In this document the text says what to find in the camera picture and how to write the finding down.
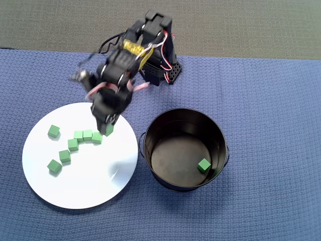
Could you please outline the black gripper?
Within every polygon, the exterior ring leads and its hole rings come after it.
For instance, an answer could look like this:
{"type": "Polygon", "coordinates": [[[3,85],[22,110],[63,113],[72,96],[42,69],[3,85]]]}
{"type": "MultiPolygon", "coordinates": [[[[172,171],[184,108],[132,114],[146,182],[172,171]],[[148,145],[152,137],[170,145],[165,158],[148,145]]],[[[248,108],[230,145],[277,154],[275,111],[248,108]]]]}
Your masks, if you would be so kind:
{"type": "Polygon", "coordinates": [[[107,126],[115,125],[118,115],[123,113],[131,103],[132,91],[125,89],[115,92],[104,87],[92,94],[91,98],[93,100],[91,112],[96,118],[97,129],[101,135],[105,135],[107,126]]]}

